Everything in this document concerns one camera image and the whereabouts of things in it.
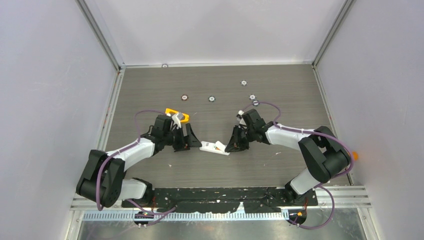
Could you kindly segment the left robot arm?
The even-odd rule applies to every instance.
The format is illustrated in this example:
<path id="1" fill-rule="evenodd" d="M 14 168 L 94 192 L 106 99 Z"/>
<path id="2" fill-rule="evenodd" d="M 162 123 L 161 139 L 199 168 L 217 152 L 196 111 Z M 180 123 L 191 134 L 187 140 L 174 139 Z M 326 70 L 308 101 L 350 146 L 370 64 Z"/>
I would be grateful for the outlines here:
<path id="1" fill-rule="evenodd" d="M 181 113 L 159 113 L 146 133 L 133 142 L 112 151 L 92 149 L 75 192 L 95 202 L 99 211 L 112 207 L 116 201 L 134 202 L 148 207 L 154 199 L 153 185 L 140 178 L 126 179 L 128 169 L 138 162 L 155 156 L 166 146 L 175 152 L 200 148 L 190 123 L 182 128 Z"/>

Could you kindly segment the white remote control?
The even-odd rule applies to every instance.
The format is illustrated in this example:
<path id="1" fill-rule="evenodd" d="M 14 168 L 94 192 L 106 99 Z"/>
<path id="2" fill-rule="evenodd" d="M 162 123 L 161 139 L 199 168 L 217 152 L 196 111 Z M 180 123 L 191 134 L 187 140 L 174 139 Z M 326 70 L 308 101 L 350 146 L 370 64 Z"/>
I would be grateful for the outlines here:
<path id="1" fill-rule="evenodd" d="M 225 155 L 228 156 L 229 152 L 222 152 L 215 147 L 215 142 L 208 142 L 208 141 L 201 141 L 202 147 L 199 148 L 200 151 L 213 153 L 213 154 L 219 154 L 219 155 Z"/>

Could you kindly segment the white battery cover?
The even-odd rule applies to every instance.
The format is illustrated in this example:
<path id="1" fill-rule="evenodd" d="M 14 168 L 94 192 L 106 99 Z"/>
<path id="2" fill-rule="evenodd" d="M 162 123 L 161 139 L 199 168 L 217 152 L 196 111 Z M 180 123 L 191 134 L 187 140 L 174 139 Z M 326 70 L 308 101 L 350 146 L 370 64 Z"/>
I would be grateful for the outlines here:
<path id="1" fill-rule="evenodd" d="M 221 152 L 225 152 L 226 149 L 226 145 L 224 145 L 223 143 L 221 143 L 220 141 L 216 141 L 215 142 L 215 148 Z"/>

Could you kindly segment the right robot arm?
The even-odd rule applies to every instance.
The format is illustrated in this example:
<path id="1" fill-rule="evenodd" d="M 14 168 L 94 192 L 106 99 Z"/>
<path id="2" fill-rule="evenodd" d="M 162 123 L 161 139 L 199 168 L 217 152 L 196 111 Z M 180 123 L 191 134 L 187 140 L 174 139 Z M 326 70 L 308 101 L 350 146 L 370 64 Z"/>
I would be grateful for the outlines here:
<path id="1" fill-rule="evenodd" d="M 299 205 L 306 193 L 325 184 L 350 167 L 352 157 L 326 126 L 317 129 L 287 127 L 266 122 L 255 109 L 239 111 L 225 148 L 227 153 L 249 149 L 251 142 L 280 145 L 301 152 L 306 168 L 290 180 L 282 191 L 291 205 Z"/>

